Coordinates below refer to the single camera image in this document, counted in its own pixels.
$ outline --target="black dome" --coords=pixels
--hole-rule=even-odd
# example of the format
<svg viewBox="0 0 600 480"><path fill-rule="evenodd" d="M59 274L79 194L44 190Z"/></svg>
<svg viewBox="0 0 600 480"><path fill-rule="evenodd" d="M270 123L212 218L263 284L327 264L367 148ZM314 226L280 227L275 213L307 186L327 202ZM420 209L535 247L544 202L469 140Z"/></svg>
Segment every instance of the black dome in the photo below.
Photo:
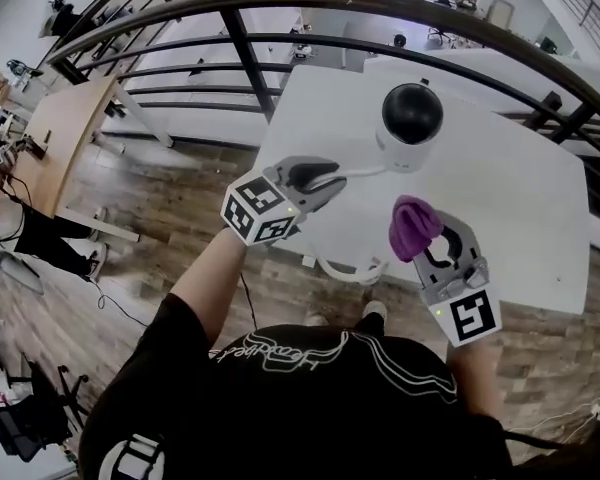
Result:
<svg viewBox="0 0 600 480"><path fill-rule="evenodd" d="M407 144L419 144L440 130L444 112L434 92L421 84L404 84L393 89L382 104L387 130Z"/></svg>

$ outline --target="wooden table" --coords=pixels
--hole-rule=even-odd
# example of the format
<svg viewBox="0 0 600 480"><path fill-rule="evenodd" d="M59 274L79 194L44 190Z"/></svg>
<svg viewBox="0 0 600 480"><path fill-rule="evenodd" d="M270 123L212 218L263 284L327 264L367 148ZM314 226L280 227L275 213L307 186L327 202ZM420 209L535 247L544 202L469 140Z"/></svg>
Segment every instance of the wooden table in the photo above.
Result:
<svg viewBox="0 0 600 480"><path fill-rule="evenodd" d="M13 187L18 198L30 203L34 209L47 217L53 218L57 215L104 233L138 241L139 236L136 233L59 207L71 168L82 146L101 125L104 110L114 97L165 146L173 144L171 137L158 129L120 87L115 75L108 76L51 94L38 104L25 134L30 135L43 148L46 147L46 154L42 160L38 160L29 153L20 153L11 172L26 183L31 202L21 183L14 183ZM0 185L3 181L3 175L0 173Z"/></svg>
<svg viewBox="0 0 600 480"><path fill-rule="evenodd" d="M255 168L291 155L316 155L342 169L381 165L376 123L400 81L296 66L280 98ZM589 271L589 206L582 161L546 138L444 92L439 143L412 174L351 178L336 198L275 246L363 267L376 256L387 274L418 281L391 251L396 198L410 194L472 227L500 298L582 313ZM439 252L434 243L434 255Z"/></svg>

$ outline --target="white sneaker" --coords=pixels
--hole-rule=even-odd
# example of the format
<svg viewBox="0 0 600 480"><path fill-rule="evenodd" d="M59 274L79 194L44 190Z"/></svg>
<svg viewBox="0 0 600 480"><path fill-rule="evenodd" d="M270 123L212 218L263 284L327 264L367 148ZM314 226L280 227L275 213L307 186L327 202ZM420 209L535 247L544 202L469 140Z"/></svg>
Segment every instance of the white sneaker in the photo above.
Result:
<svg viewBox="0 0 600 480"><path fill-rule="evenodd" d="M89 256L89 261L91 262L89 277L94 281L98 279L102 265L107 261L107 249L107 244L97 244L97 249Z"/></svg>
<svg viewBox="0 0 600 480"><path fill-rule="evenodd" d="M320 313L309 311L304 317L302 325L306 325L307 327L324 327L329 325L329 321Z"/></svg>
<svg viewBox="0 0 600 480"><path fill-rule="evenodd" d="M386 325L388 316L387 306L385 306L379 300L372 300L364 307L364 311L362 312L362 318L371 313L378 313L382 317L382 321Z"/></svg>
<svg viewBox="0 0 600 480"><path fill-rule="evenodd" d="M101 206L100 208L98 208L93 218L95 220L99 220L100 222L104 222L107 218L107 209L104 206ZM89 235L88 239L92 242L97 242L99 236L100 233L98 232L98 230L94 229L91 231L91 234Z"/></svg>

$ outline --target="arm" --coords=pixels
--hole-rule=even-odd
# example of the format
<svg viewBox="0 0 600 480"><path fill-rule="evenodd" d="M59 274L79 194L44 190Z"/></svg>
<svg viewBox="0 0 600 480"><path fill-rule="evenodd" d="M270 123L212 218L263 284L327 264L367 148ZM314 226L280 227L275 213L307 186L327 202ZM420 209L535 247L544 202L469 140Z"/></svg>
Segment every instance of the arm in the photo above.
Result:
<svg viewBox="0 0 600 480"><path fill-rule="evenodd" d="M498 419L502 400L498 390L495 361L485 339L447 349L447 366L458 383L467 411Z"/></svg>
<svg viewBox="0 0 600 480"><path fill-rule="evenodd" d="M235 232L223 229L171 290L198 317L211 345L227 318L246 252Z"/></svg>

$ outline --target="gray floor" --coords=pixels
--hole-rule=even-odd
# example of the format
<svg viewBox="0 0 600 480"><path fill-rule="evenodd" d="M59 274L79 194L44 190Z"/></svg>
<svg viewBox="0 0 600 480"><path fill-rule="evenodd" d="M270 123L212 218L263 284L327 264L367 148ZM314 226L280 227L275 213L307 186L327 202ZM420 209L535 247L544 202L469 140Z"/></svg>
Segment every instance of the gray floor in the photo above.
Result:
<svg viewBox="0 0 600 480"><path fill-rule="evenodd" d="M355 24L358 30L368 28L369 30L399 31L407 38L407 48L410 50L424 52L442 48L440 42L436 39L427 39L429 27L426 27L425 25L353 11L314 9L311 17L313 30L311 30L310 33L343 37L347 22ZM364 38L359 36L359 38L368 41L377 40L376 37ZM392 37L389 37L386 42L389 43L391 39ZM328 46L313 46L312 48L314 56L306 60L294 59L292 64L306 64L309 66L343 69L341 48L332 48ZM346 67L344 69L362 73L364 61L367 56L368 54L366 52L347 50Z"/></svg>

